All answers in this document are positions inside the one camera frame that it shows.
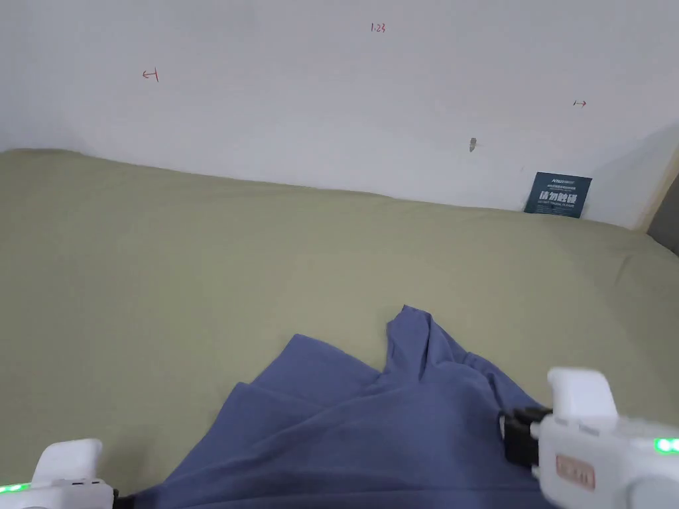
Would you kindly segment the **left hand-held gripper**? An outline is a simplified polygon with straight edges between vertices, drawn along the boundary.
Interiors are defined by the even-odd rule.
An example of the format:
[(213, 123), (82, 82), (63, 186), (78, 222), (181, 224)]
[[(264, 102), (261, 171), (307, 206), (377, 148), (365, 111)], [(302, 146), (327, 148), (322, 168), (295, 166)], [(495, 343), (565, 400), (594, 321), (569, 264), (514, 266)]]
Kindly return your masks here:
[(98, 439), (49, 445), (30, 482), (1, 486), (2, 508), (113, 508), (136, 505), (137, 494), (121, 494), (97, 477), (103, 450)]

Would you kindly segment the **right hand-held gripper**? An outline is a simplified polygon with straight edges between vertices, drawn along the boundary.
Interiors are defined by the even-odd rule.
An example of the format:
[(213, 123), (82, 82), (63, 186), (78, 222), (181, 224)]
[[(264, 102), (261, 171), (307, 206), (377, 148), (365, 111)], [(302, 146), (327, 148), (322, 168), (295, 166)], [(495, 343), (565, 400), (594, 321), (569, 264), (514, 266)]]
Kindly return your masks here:
[(506, 459), (559, 508), (677, 508), (678, 428), (621, 415), (606, 377), (548, 372), (552, 408), (499, 416)]

